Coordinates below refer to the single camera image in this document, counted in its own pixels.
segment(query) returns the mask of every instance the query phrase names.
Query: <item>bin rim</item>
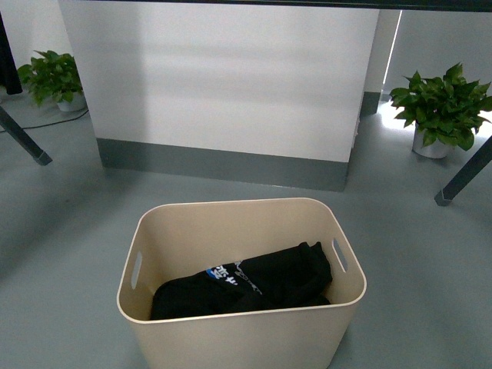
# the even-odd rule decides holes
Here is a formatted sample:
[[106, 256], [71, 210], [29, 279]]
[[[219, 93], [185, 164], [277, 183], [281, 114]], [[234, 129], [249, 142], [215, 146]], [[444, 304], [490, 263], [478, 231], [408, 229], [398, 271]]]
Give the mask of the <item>bin rim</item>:
[[318, 203], [319, 205], [323, 206], [326, 208], [330, 214], [333, 216], [334, 221], [336, 222], [337, 226], [341, 229], [340, 224], [338, 223], [338, 220], [333, 214], [333, 211], [323, 202], [313, 199], [313, 198], [261, 198], [261, 199], [245, 199], [245, 200], [228, 200], [228, 201], [197, 201], [197, 202], [184, 202], [184, 203], [170, 203], [170, 204], [162, 204], [155, 206], [149, 210], [147, 210], [138, 220], [137, 227], [135, 229], [135, 232], [133, 234], [133, 237], [131, 239], [131, 247], [128, 250], [128, 254], [126, 257], [125, 261], [125, 266], [123, 268], [123, 272], [121, 274], [121, 280], [118, 286], [118, 293], [116, 295], [116, 303], [118, 305], [118, 309], [127, 319], [128, 321], [135, 323], [135, 324], [141, 324], [141, 325], [152, 325], [152, 324], [162, 324], [162, 323], [174, 323], [174, 322], [182, 322], [182, 321], [200, 321], [204, 319], [217, 319], [217, 318], [230, 318], [230, 317], [239, 317], [239, 316], [248, 316], [248, 315], [257, 315], [257, 314], [272, 314], [272, 313], [292, 313], [296, 311], [311, 311], [311, 310], [321, 310], [321, 309], [336, 309], [336, 308], [344, 308], [344, 307], [349, 307], [351, 305], [358, 304], [358, 302], [362, 299], [362, 297], [365, 295], [366, 290], [367, 290], [367, 279], [365, 276], [364, 271], [361, 268], [361, 265], [359, 264], [359, 260], [357, 259], [357, 256], [355, 255], [354, 251], [352, 250], [352, 247], [350, 246], [350, 243], [348, 244], [350, 248], [350, 252], [352, 253], [352, 256], [354, 257], [354, 261], [357, 265], [357, 268], [359, 272], [361, 273], [361, 277], [363, 280], [363, 287], [362, 287], [362, 292], [359, 296], [357, 296], [354, 300], [345, 302], [343, 304], [330, 304], [330, 305], [321, 305], [321, 306], [307, 306], [307, 307], [290, 307], [290, 308], [285, 308], [285, 309], [271, 309], [271, 310], [259, 310], [259, 311], [245, 311], [241, 313], [230, 313], [230, 314], [213, 314], [213, 315], [202, 315], [202, 316], [197, 316], [197, 317], [180, 317], [180, 318], [175, 318], [175, 319], [162, 319], [162, 320], [155, 320], [155, 321], [142, 321], [139, 319], [135, 319], [128, 314], [125, 313], [123, 308], [121, 307], [120, 304], [120, 293], [121, 293], [121, 288], [123, 285], [123, 279], [125, 276], [125, 272], [127, 270], [128, 262], [130, 260], [130, 255], [132, 252], [132, 246], [135, 241], [135, 237], [137, 235], [138, 229], [140, 228], [140, 224], [142, 221], [145, 219], [145, 217], [155, 211], [156, 209], [163, 208], [163, 207], [174, 207], [174, 206], [182, 206], [182, 205], [200, 205], [200, 204], [227, 204], [227, 203], [238, 203], [238, 202], [267, 202], [267, 201], [286, 201], [286, 200], [305, 200], [305, 201], [313, 201]]

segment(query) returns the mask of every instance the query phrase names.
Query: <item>bin handle hole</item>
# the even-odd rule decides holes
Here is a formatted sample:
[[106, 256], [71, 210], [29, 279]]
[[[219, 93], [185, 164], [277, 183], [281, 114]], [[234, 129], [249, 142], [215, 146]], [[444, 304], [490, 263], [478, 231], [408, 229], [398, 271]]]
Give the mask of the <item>bin handle hole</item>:
[[338, 262], [340, 263], [342, 271], [347, 272], [347, 270], [348, 270], [347, 259], [345, 259], [344, 253], [341, 252], [340, 245], [338, 244], [338, 241], [336, 238], [333, 239], [333, 241], [331, 242], [331, 245], [333, 246], [333, 250], [335, 251], [335, 254], [337, 255], [337, 259], [338, 259]]
[[131, 273], [131, 288], [135, 289], [137, 287], [138, 275], [140, 274], [141, 268], [141, 252], [137, 253], [137, 258], [135, 260], [135, 265], [133, 267], [133, 272]]

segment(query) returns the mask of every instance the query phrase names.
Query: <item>white wall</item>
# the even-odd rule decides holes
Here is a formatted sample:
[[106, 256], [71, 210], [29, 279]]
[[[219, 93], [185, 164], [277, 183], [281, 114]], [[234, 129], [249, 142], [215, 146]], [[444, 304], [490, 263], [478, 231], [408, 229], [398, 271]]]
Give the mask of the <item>white wall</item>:
[[17, 67], [33, 50], [72, 53], [58, 0], [0, 0], [0, 12]]
[[416, 70], [433, 78], [458, 62], [470, 81], [492, 81], [491, 29], [491, 13], [404, 11], [384, 92], [407, 86], [403, 76]]
[[60, 6], [98, 138], [348, 161], [378, 11]]

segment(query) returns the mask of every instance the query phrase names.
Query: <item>white flower pot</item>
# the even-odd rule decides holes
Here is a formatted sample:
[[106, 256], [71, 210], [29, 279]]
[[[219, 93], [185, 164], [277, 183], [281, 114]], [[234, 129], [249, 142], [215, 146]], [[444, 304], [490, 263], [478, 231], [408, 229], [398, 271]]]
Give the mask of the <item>white flower pot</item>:
[[413, 152], [431, 159], [445, 158], [450, 153], [453, 147], [445, 145], [439, 140], [436, 140], [432, 145], [424, 147], [424, 132], [419, 132], [417, 128], [418, 125], [415, 125]]
[[79, 111], [87, 107], [84, 94], [74, 94], [71, 102], [62, 101], [57, 104], [61, 111]]

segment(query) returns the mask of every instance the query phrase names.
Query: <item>gray baseboard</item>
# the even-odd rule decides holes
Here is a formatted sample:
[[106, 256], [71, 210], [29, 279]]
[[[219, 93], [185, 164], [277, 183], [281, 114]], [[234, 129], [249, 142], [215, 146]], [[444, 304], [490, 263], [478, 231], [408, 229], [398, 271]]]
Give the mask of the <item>gray baseboard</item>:
[[361, 113], [359, 116], [361, 118], [367, 117], [368, 115], [376, 114], [379, 101], [381, 99], [380, 92], [365, 92], [362, 98]]
[[98, 138], [108, 168], [343, 191], [348, 163]]

